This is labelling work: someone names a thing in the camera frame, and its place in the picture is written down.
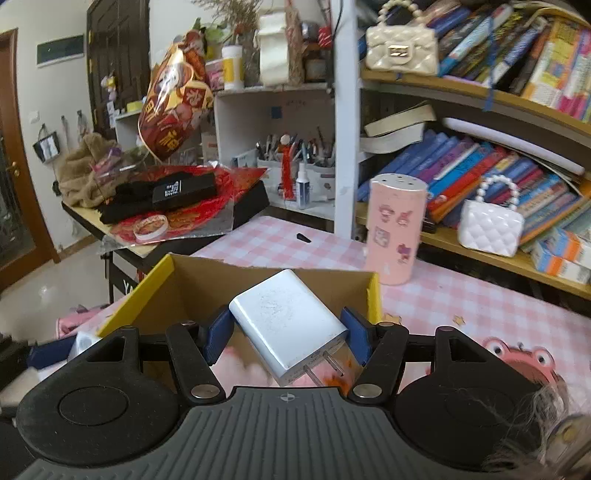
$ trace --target pink gingham tablecloth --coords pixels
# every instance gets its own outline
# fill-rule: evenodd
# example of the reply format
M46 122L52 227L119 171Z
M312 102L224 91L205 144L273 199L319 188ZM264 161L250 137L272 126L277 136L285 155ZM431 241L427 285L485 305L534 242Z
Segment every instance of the pink gingham tablecloth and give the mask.
M297 239L298 233L311 242ZM251 220L194 256L279 268L361 270L364 263L360 242L268 216ZM449 325L481 345L496 338L507 348L505 360L527 357L531 362L535 356L542 370L591 393L589 318L420 260L408 283L382 286L382 307L399 316L411 333L433 335L437 327Z

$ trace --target door handle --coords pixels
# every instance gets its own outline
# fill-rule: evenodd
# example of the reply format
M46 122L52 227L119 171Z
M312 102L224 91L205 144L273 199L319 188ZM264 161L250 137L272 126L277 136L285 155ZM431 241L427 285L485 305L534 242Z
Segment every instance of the door handle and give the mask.
M21 174L21 171L19 170L19 168L18 168L18 165L17 165L17 163L16 163L15 161L14 161L14 162L12 162L12 165L10 165L10 166L9 166L9 167L6 169L6 171L11 171L11 172L12 172L12 174L13 174L15 177L17 177L17 178L18 178L18 177L19 177L19 175Z

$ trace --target roll of tape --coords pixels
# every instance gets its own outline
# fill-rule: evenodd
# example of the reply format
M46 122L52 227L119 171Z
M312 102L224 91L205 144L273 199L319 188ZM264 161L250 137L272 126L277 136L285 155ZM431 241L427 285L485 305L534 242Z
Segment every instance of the roll of tape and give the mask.
M156 240L168 230L168 219L164 215L152 215L140 220L134 226L134 235L138 242Z

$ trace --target pearl handle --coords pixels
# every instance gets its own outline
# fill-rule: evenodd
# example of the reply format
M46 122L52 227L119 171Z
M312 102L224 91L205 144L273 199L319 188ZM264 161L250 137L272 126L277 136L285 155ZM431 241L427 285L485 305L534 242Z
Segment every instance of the pearl handle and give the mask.
M509 208L513 211L517 210L517 206L519 205L519 187L517 184L511 180L509 177L505 177L504 175L493 175L484 179L484 181L480 184L480 188L476 191L476 201L484 203L484 195L493 183L496 182L503 182L511 189L511 205Z
M386 3L384 3L379 11L379 25L383 25L384 27L386 26L386 15L388 15L388 12L397 5L402 5L403 7L408 8L417 22L426 25L427 22L425 17L423 16L422 10L418 7L417 4L414 4L411 0L388 0Z

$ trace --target pink cylindrical container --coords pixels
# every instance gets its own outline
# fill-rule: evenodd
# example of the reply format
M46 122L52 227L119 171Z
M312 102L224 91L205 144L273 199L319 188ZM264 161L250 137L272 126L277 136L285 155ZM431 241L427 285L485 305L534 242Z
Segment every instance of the pink cylindrical container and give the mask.
M427 184L408 175L384 173L371 181L365 269L385 285L411 277L425 215Z

